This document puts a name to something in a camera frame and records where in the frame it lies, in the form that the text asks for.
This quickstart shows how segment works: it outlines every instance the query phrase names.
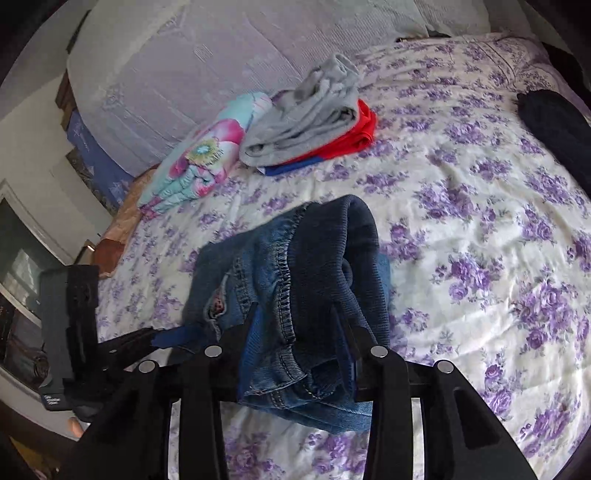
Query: metal rivet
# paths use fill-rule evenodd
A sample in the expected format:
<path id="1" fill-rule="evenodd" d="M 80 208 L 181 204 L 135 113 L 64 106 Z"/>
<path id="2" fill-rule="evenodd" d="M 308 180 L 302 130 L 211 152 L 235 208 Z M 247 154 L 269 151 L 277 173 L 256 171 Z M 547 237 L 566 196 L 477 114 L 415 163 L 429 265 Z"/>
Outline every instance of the metal rivet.
<path id="1" fill-rule="evenodd" d="M 144 360 L 140 363 L 138 370 L 143 374 L 149 374 L 154 368 L 156 368 L 156 362 L 153 360 Z"/>
<path id="2" fill-rule="evenodd" d="M 222 347 L 219 345 L 210 345 L 205 349 L 205 356 L 209 358 L 215 358 L 222 354 Z"/>
<path id="3" fill-rule="evenodd" d="M 453 363 L 448 362 L 447 360 L 441 360 L 437 364 L 437 369 L 445 374 L 450 374 L 453 372 Z"/>
<path id="4" fill-rule="evenodd" d="M 370 352 L 373 356 L 378 358 L 384 358 L 386 355 L 388 355 L 388 349 L 381 345 L 371 347 Z"/>

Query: gray fleece garment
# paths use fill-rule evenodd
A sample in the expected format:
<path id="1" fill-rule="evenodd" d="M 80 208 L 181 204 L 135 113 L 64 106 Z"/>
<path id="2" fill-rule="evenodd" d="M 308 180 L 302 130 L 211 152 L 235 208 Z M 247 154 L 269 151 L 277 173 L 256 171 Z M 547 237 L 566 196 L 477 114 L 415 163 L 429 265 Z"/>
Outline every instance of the gray fleece garment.
<path id="1" fill-rule="evenodd" d="M 251 167 L 279 165 L 347 133 L 359 119 L 359 79 L 348 58 L 333 55 L 247 130 L 240 160 Z"/>

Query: blue denim jeans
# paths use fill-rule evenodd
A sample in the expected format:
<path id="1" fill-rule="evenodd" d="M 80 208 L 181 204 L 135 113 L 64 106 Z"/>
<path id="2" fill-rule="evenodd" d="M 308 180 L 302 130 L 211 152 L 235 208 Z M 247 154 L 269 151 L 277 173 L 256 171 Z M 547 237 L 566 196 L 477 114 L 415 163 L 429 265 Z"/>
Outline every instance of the blue denim jeans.
<path id="1" fill-rule="evenodd" d="M 388 346 L 390 269 L 374 218 L 358 197 L 307 203 L 197 258 L 183 316 L 215 343 L 252 322 L 239 371 L 241 404 L 332 433 L 368 430 L 371 403 L 354 403 L 353 365 L 335 309 Z"/>

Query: white bed sheet with purple flowers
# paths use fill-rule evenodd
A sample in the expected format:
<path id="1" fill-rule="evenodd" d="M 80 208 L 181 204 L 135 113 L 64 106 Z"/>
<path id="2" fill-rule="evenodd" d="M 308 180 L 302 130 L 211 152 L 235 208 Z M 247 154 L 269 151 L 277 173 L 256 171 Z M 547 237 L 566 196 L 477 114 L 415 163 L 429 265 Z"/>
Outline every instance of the white bed sheet with purple flowers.
<path id="1" fill-rule="evenodd" d="M 503 34 L 395 43 L 358 63 L 379 116 L 373 146 L 281 177 L 238 168 L 208 197 L 142 222 L 100 285 L 100 339 L 179 325 L 205 243 L 353 193 L 392 265 L 391 348 L 455 362 L 550 480 L 591 421 L 591 205 L 519 121 L 516 94 L 552 89 L 589 111 L 541 47 Z M 223 421 L 231 478 L 361 477 L 366 433 L 233 405 Z M 178 415 L 171 431 L 178 478 Z M 417 477 L 422 451 L 417 425 Z"/>

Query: black device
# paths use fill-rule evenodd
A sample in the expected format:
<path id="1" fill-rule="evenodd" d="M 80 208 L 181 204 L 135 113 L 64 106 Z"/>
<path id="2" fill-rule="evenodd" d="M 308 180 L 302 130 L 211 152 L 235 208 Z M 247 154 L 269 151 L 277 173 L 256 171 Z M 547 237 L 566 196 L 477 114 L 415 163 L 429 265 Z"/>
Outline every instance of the black device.
<path id="1" fill-rule="evenodd" d="M 178 399 L 181 480 L 228 480 L 219 402 L 238 402 L 239 364 L 257 305 L 243 324 L 188 361 L 160 367 L 143 360 L 129 372 L 124 369 L 156 349 L 151 341 L 158 331 L 142 329 L 98 343 L 90 315 L 98 272 L 90 269 L 75 265 L 41 276 L 43 334 L 63 330 L 45 338 L 53 383 L 40 388 L 41 395 L 58 385 L 51 392 L 64 401 L 45 402 L 46 407 L 71 407 L 92 420 L 57 480 L 166 480 L 171 406 Z M 412 398 L 421 401 L 426 480 L 536 479 L 501 422 L 451 362 L 429 367 L 405 361 L 375 345 L 365 328 L 352 326 L 338 305 L 327 318 L 345 334 L 355 365 L 355 400 L 374 402 L 365 480 L 413 477 Z M 80 325 L 87 322 L 93 325 Z"/>

